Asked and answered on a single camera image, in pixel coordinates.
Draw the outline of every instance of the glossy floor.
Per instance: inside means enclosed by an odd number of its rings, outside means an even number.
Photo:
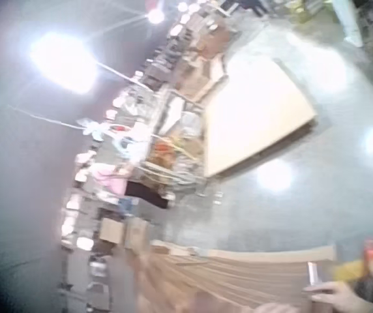
[[[299,27],[243,15],[234,54],[278,60],[310,97],[317,123],[225,175],[215,197],[184,197],[162,236],[234,251],[334,243],[340,261],[354,260],[373,238],[373,40],[351,47],[325,11]]]

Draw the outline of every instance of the wooden table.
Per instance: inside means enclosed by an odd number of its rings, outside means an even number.
[[[316,116],[290,77],[267,57],[233,58],[228,83],[205,105],[205,176],[244,161]]]

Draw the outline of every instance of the pink clothing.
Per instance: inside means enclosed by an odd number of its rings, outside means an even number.
[[[118,196],[124,196],[127,178],[117,177],[116,174],[113,174],[114,169],[115,166],[111,164],[95,163],[89,167],[89,172],[98,184]]]

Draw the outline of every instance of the ceiling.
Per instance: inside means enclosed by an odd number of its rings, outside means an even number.
[[[60,210],[73,160],[89,145],[81,132],[31,118],[11,107],[65,123],[101,119],[125,85],[106,72],[87,95],[43,78],[30,63],[31,43],[48,31],[77,36],[95,57],[125,74],[165,41],[166,21],[146,19],[144,0],[21,0],[0,5],[0,301],[18,312],[58,312]]]

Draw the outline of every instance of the hand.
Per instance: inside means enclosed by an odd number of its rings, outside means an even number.
[[[253,313],[298,313],[299,309],[281,303],[266,303],[258,306]]]
[[[330,303],[340,313],[373,313],[373,303],[359,298],[344,282],[326,282],[305,288],[318,291],[311,296],[316,302]]]

